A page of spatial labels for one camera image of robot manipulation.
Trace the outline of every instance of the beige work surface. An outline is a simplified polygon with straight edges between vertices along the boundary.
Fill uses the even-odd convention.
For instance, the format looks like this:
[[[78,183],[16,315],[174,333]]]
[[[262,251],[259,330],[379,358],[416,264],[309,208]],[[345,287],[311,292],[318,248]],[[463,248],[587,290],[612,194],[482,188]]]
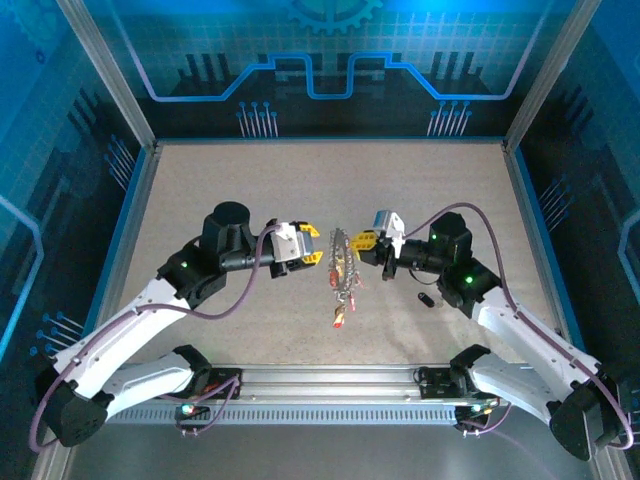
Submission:
[[[305,220],[326,250],[335,227],[350,235],[371,228],[377,210],[391,209],[407,232],[442,207],[473,202],[491,220],[512,291],[555,326],[534,265],[500,146],[429,141],[247,142],[165,145],[129,268],[121,305],[133,298],[174,252],[197,236],[223,201],[251,211],[257,235],[271,218]],[[484,227],[463,211],[478,259],[497,272]],[[155,359],[192,344],[212,363],[407,364],[448,362],[480,343],[508,361],[518,356],[491,332],[448,306],[428,309],[420,291],[442,303],[435,286],[399,270],[391,282],[381,267],[358,264],[365,289],[341,329],[331,326],[335,297],[327,262],[271,280],[261,269],[253,293],[233,316],[218,322],[185,318],[135,357]],[[418,274],[425,280],[433,276]],[[248,272],[228,275],[227,287],[200,310],[216,313],[240,295]]]

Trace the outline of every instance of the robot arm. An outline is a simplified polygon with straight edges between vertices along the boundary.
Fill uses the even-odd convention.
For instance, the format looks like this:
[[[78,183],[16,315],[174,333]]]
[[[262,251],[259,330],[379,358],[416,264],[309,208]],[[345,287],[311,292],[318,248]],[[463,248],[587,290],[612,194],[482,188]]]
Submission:
[[[393,279],[398,267],[438,274],[443,299],[498,335],[529,365],[509,364],[474,345],[451,361],[452,384],[499,396],[531,413],[583,460],[622,433],[618,414],[593,378],[619,404],[630,406],[626,372],[605,367],[569,344],[506,292],[502,280],[473,257],[472,235],[461,215],[449,212],[434,221],[427,241],[404,238],[404,224],[395,217],[378,212],[374,229],[352,240],[360,260],[382,265],[383,280]],[[419,376],[424,385],[433,382],[426,367]]]
[[[158,333],[224,288],[228,272],[268,266],[271,277],[277,278],[319,262],[322,252],[314,250],[312,237],[319,234],[313,226],[274,219],[267,227],[272,231],[264,237],[258,256],[259,237],[251,234],[247,208],[235,202],[218,205],[205,219],[202,235],[172,255],[120,312],[52,359],[35,357],[38,402],[59,382],[42,417],[64,446],[81,443],[108,418],[132,405],[164,394],[200,395],[208,386],[240,373],[214,371],[190,345],[155,362],[122,366]],[[68,371],[70,364],[75,367]]]

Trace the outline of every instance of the enclosure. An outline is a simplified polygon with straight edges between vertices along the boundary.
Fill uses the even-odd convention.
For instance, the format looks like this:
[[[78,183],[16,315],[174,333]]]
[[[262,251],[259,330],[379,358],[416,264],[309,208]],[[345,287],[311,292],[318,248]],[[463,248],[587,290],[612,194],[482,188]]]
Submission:
[[[383,282],[363,262],[331,328],[326,256],[331,230],[379,210],[413,230],[473,203],[518,301],[640,371],[639,29],[633,0],[0,0],[0,477],[638,478],[637,447],[580,462],[523,411],[482,439],[451,428],[453,406],[420,420],[416,368],[474,344],[522,352],[450,308],[436,276]],[[260,269],[230,319],[187,317],[130,362],[191,344],[243,368],[251,394],[201,438],[152,400],[32,453],[34,357],[103,325],[229,200],[255,235],[310,222],[325,258]],[[497,271],[480,218],[459,213]],[[199,311],[248,279],[230,273]],[[636,430],[640,378],[631,391]]]

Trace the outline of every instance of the keychain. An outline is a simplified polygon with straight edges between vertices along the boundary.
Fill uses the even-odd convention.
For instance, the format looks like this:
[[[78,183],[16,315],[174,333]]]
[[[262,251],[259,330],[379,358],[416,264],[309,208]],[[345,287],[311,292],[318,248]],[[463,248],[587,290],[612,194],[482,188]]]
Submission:
[[[360,274],[356,270],[349,236],[341,228],[331,231],[329,248],[329,285],[336,292],[338,306],[333,313],[333,326],[344,325],[347,304],[352,312],[356,310],[353,286],[362,286]]]

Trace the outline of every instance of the glass panel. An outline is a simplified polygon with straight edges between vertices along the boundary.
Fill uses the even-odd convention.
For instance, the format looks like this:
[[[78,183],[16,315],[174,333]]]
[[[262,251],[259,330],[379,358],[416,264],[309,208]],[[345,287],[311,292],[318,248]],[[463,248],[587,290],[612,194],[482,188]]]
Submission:
[[[29,360],[78,337],[139,146],[55,2],[0,1],[0,66],[0,478],[20,479]]]
[[[159,137],[504,135],[573,0],[90,0]]]
[[[604,0],[522,142],[584,343],[627,365],[640,363],[639,31],[640,3]]]

